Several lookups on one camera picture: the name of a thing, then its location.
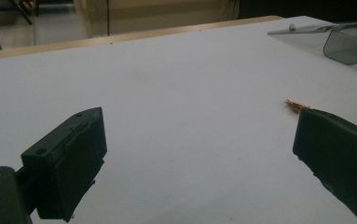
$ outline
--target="white table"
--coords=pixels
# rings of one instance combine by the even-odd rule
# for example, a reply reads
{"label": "white table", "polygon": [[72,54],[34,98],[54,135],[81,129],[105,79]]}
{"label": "white table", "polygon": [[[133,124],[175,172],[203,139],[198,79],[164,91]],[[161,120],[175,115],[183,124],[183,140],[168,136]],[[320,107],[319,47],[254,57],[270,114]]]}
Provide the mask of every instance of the white table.
{"label": "white table", "polygon": [[[357,223],[292,153],[292,98],[357,124],[357,66],[307,17],[0,60],[0,165],[103,107],[109,152],[70,223]],[[63,223],[38,220],[34,223]]]}

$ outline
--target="chair leg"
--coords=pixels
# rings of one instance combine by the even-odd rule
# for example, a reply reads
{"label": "chair leg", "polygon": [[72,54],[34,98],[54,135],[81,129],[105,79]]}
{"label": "chair leg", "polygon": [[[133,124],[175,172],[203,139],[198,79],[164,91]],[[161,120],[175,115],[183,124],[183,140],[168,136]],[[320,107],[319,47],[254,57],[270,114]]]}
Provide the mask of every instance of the chair leg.
{"label": "chair leg", "polygon": [[22,17],[27,20],[27,22],[32,25],[33,23],[30,21],[30,18],[28,18],[28,16],[26,15],[26,13],[23,11],[23,9],[17,4],[15,3],[13,0],[8,0],[10,2],[10,4],[15,7],[19,13],[22,15]]}
{"label": "chair leg", "polygon": [[22,2],[19,3],[19,6],[21,7],[21,9],[23,9],[23,11],[27,14],[27,16],[31,16],[31,12],[29,11],[29,9],[27,9],[27,7]]}
{"label": "chair leg", "polygon": [[16,8],[18,9],[19,13],[23,16],[23,18],[25,20],[27,20],[27,22],[31,25],[33,24],[30,20],[30,18],[26,15],[26,13],[23,11],[23,9],[21,9],[21,7],[19,7],[18,5],[16,5]]}

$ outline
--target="brass pin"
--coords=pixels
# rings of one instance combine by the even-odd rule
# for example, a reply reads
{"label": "brass pin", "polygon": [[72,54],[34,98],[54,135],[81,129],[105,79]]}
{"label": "brass pin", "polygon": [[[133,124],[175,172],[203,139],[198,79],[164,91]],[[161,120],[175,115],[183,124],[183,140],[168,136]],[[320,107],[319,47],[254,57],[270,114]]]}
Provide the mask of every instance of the brass pin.
{"label": "brass pin", "polygon": [[287,99],[286,100],[286,104],[288,104],[290,107],[293,108],[293,110],[300,114],[301,111],[304,109],[304,108],[308,108],[308,109],[313,109],[313,107],[309,106],[309,105],[303,105],[303,104],[300,104],[298,102],[295,102],[293,100],[290,100],[290,99]]}

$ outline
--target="wall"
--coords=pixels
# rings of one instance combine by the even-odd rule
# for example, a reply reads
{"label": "wall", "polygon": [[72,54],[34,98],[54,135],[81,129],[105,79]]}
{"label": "wall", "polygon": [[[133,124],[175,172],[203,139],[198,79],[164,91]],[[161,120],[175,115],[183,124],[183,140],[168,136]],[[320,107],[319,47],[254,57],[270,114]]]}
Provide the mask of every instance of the wall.
{"label": "wall", "polygon": [[[107,2],[75,0],[88,34],[106,34]],[[238,0],[110,0],[110,34],[227,21],[237,17]]]}

